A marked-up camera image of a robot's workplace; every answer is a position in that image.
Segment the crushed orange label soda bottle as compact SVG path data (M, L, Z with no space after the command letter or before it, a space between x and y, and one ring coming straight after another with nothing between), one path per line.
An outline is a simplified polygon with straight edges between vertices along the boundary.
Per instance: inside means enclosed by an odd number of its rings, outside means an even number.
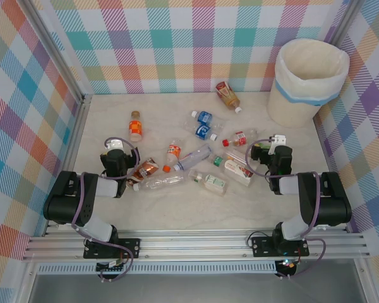
M177 164L181 154L182 146L183 141L181 139L173 139L169 143L165 156L165 164L162 168L163 172L169 173L173 166Z

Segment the clear purple label water bottle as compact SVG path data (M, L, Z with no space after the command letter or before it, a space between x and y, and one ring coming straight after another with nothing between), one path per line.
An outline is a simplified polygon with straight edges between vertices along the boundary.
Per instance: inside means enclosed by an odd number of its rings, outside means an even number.
M195 151L187 154L184 158L179 160L177 164L173 166L175 171L185 171L188 170L201 161L207 159L212 154L212 148L207 143L197 148Z

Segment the square green label clear bottle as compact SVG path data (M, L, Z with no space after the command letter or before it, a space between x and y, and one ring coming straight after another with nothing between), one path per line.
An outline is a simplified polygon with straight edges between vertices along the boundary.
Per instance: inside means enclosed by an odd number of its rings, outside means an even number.
M211 193L223 196L227 191L228 182L216 174L190 170L188 175L193 182Z

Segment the small controller board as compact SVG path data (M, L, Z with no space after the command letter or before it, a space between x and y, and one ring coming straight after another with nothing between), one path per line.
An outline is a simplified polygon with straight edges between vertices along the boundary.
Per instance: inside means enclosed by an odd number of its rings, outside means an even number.
M293 276L296 274L297 266L299 261L297 260L282 260L282 261L276 261L275 267L276 267L276 275L279 277L285 277L285 276Z
M96 263L95 270L97 272L103 271L104 273L120 273L124 270L124 263L120 260L98 262Z

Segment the aluminium frame post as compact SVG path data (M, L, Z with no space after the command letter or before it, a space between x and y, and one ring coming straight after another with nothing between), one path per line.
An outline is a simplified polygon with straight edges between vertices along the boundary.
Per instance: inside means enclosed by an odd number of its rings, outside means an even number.
M323 28L323 41L340 47L365 0L334 0Z
M73 96L90 104L94 90L76 53L77 43L71 41L72 34L84 29L77 8L82 0L17 1Z

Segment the cream bin with white liner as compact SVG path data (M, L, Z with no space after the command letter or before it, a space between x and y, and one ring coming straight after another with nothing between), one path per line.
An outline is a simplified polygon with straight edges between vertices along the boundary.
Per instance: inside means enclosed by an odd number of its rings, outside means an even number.
M326 42L294 39L284 44L275 62L269 116L287 128L304 126L339 96L349 66L348 54Z

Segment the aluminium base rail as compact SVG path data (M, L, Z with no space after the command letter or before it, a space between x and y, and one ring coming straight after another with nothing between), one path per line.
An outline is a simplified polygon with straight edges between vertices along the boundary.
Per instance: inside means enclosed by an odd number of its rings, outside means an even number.
M138 261L251 261L246 244L251 231L234 230L120 230L122 238L139 238ZM83 238L72 229L51 225L42 237L32 237L24 262L83 261ZM310 234L305 260L369 258L370 250L361 234L344 227Z

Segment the red white label clear bottle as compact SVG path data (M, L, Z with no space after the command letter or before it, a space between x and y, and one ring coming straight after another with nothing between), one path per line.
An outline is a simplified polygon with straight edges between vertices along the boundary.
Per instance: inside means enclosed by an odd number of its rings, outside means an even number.
M236 182L248 187L253 173L246 165L246 155L235 149L226 151L224 158L224 174Z

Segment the brown label bottle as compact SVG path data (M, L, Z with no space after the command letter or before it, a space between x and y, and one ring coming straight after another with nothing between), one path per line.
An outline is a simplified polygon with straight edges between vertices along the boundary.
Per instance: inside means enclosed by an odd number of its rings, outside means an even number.
M127 179L127 185L133 187L135 184L141 183L143 180L150 177L156 171L158 171L159 165L153 158L148 158L133 172L131 177Z

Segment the red gold label tea bottle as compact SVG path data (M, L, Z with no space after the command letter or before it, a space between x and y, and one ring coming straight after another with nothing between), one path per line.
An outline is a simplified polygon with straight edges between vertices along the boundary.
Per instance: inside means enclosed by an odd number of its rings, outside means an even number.
M217 95L228 109L233 110L237 114L242 111L240 100L226 81L218 83L215 89Z

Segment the orange label amber cap bottle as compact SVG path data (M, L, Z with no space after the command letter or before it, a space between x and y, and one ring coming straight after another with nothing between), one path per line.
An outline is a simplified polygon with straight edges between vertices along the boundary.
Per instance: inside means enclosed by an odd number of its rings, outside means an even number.
M137 110L131 113L131 120L129 122L129 139L132 142L139 142L142 140L142 123L140 120L140 112Z

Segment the blue label clear water bottle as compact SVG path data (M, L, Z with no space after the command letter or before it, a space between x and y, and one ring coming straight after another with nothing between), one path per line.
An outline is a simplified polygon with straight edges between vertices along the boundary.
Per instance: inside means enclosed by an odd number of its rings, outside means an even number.
M204 125L196 120L187 120L183 124L183 128L190 133L194 134L197 138L201 140L211 140L215 141L218 135L214 132L214 130Z
M225 120L213 115L207 111L196 111L191 112L191 117L202 125L206 125L215 131L222 131L226 124Z

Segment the red cap red label bottle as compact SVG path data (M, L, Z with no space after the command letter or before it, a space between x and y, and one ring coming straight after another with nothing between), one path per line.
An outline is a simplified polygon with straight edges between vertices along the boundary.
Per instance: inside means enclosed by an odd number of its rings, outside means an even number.
M246 129L236 131L230 138L222 140L223 147L228 146L245 146L257 140L258 131L256 129Z

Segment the large clear unlabelled bottle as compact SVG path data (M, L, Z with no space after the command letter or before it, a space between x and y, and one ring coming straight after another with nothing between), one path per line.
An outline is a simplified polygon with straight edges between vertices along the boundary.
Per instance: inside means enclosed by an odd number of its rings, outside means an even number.
M133 184L133 190L149 191L154 189L162 189L168 186L183 183L188 179L189 174L183 171L170 172L164 175L156 175L149 177L139 183Z

